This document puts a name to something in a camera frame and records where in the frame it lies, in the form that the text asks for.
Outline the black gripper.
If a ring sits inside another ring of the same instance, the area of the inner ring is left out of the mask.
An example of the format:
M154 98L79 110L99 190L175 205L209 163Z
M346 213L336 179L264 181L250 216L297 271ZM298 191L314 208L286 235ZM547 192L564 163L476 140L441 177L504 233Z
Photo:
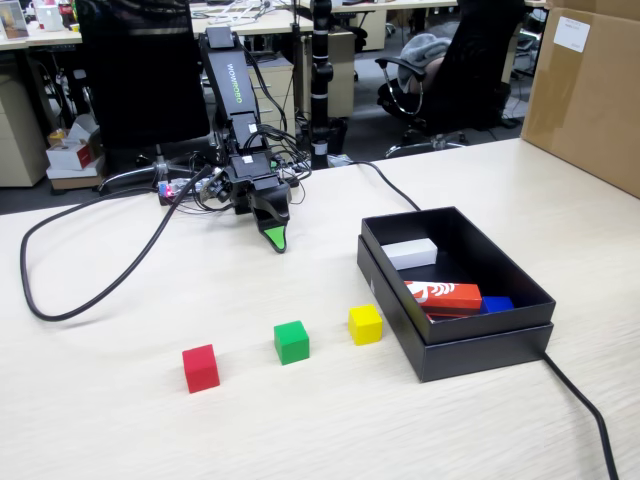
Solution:
M230 200L235 213L246 214L252 210L259 233L275 252L284 253L290 219L289 184L272 171L265 153L233 155L225 173L230 182Z

